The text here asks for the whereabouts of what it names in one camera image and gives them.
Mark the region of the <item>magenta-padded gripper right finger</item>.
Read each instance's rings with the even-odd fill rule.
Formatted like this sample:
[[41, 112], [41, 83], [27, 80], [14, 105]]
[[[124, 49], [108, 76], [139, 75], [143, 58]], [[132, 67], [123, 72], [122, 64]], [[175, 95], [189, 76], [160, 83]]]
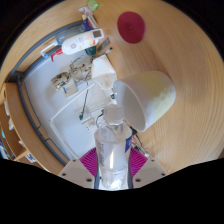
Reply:
[[131, 148], [129, 156], [128, 188], [140, 188], [157, 181], [168, 173], [157, 159], [145, 157], [135, 148]]

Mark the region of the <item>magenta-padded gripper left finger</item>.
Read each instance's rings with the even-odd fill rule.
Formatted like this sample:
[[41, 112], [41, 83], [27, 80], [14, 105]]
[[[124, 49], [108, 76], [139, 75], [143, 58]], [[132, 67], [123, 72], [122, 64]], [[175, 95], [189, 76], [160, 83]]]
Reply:
[[98, 189], [98, 158], [96, 149], [85, 153], [80, 159], [71, 159], [59, 173], [64, 178], [84, 188]]

